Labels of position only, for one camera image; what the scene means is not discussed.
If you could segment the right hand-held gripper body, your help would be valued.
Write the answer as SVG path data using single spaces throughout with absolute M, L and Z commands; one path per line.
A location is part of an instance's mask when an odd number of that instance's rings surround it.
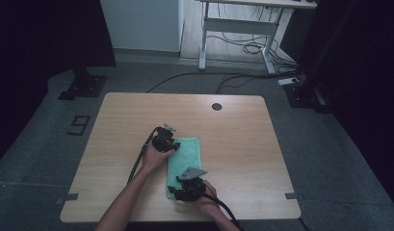
M 187 167 L 183 173 L 176 176 L 176 180 L 180 183 L 181 189 L 174 192 L 176 200 L 181 201 L 197 201 L 206 191 L 206 187 L 201 176 L 207 171 L 195 167 Z

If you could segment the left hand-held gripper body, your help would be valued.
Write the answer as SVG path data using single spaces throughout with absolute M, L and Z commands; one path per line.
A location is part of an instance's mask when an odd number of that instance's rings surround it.
M 173 150 L 176 141 L 173 138 L 175 129 L 165 123 L 161 127 L 156 128 L 156 135 L 152 138 L 153 147 L 159 152 L 168 152 Z

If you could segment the green towel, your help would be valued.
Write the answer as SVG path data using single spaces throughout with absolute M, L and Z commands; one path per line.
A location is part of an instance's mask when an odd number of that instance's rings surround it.
M 167 199 L 175 199 L 174 194 L 170 193 L 168 186 L 175 187 L 180 190 L 181 185 L 176 180 L 187 167 L 195 167 L 201 169 L 201 155 L 199 138 L 178 138 L 175 140 L 180 142 L 181 146 L 168 159 L 167 168 Z

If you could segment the person's left hand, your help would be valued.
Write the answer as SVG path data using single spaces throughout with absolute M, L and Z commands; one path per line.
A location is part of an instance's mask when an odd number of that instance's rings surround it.
M 167 152 L 160 152 L 152 144 L 149 144 L 145 149 L 139 173 L 149 175 L 163 164 L 174 152 L 174 149 Z

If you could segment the person's right hand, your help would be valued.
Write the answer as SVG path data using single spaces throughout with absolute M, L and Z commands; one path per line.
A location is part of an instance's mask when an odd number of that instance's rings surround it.
M 210 184 L 209 181 L 204 180 L 203 183 L 206 185 L 206 193 L 210 196 L 216 197 L 217 191 L 216 189 Z M 222 210 L 219 205 L 212 201 L 209 198 L 202 196 L 200 199 L 194 202 L 194 205 L 206 216 L 211 219 L 217 218 L 221 213 Z

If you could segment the black stand base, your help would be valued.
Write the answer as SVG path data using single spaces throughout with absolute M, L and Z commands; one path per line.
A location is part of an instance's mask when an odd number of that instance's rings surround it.
M 85 67 L 73 68 L 74 80 L 66 91 L 63 91 L 59 100 L 74 100 L 76 97 L 97 98 L 102 92 L 107 76 L 90 75 Z
M 331 109 L 318 88 L 310 89 L 299 84 L 283 87 L 292 108 L 312 109 L 319 114 L 330 114 Z

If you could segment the white power strip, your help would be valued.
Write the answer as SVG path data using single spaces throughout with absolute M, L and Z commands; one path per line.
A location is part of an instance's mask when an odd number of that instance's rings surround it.
M 279 86 L 286 86 L 291 84 L 298 84 L 300 80 L 298 78 L 286 78 L 278 80 L 277 83 Z

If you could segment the black curtain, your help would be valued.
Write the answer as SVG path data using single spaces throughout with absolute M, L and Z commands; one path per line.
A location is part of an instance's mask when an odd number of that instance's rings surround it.
M 115 64 L 100 0 L 0 0 L 0 160 L 47 94 L 49 78 Z
M 316 0 L 300 57 L 394 204 L 394 0 Z

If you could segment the white metal desk frame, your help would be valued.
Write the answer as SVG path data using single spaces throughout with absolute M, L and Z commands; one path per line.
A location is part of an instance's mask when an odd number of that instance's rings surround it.
M 276 71 L 273 65 L 273 59 L 270 50 L 276 36 L 281 16 L 285 9 L 310 9 L 317 8 L 314 0 L 198 0 L 203 3 L 204 16 L 202 21 L 202 41 L 199 48 L 198 68 L 203 71 L 206 68 L 206 40 L 208 32 L 224 32 L 246 35 L 268 36 L 265 48 L 261 51 L 265 66 L 270 74 Z M 209 5 L 211 3 L 233 4 L 233 5 L 249 5 L 261 7 L 279 8 L 278 15 L 274 21 L 251 21 L 240 19 L 223 19 L 212 18 L 209 16 Z

